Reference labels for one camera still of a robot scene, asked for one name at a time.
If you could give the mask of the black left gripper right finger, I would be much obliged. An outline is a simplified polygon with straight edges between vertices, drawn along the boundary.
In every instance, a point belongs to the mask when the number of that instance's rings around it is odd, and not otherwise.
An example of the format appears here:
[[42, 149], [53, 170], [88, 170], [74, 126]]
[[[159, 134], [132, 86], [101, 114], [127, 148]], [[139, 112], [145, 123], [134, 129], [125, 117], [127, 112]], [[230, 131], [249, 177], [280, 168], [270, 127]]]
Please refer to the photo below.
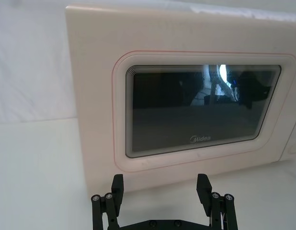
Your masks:
[[198, 174], [196, 191], [205, 214], [209, 217], [209, 230], [238, 230], [233, 195], [221, 196], [213, 192], [206, 174]]

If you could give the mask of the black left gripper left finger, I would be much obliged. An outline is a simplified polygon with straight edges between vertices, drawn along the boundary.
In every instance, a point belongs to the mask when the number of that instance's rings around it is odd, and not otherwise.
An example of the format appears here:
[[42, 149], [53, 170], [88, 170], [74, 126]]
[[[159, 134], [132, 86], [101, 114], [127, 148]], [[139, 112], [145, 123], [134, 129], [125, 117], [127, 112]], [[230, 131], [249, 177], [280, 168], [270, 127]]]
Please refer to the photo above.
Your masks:
[[92, 204], [92, 229], [103, 230], [102, 215], [106, 213], [109, 230], [119, 230], [117, 217], [119, 216], [124, 195], [124, 179], [122, 174], [113, 177], [111, 192], [104, 196], [93, 195]]

